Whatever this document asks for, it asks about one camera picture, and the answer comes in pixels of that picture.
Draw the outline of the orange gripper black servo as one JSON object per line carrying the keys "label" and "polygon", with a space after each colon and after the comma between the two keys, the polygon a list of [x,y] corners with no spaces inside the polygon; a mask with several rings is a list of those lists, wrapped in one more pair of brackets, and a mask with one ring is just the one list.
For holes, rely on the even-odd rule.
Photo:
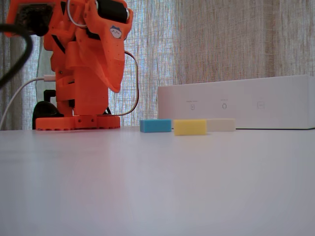
{"label": "orange gripper black servo", "polygon": [[[133,20],[133,11],[123,0],[90,0],[86,3],[84,21],[88,38],[100,40],[105,55],[106,85],[115,93],[121,89],[125,66],[126,40]],[[66,69],[87,67],[95,74],[103,74],[99,50],[68,43],[65,50]]]}

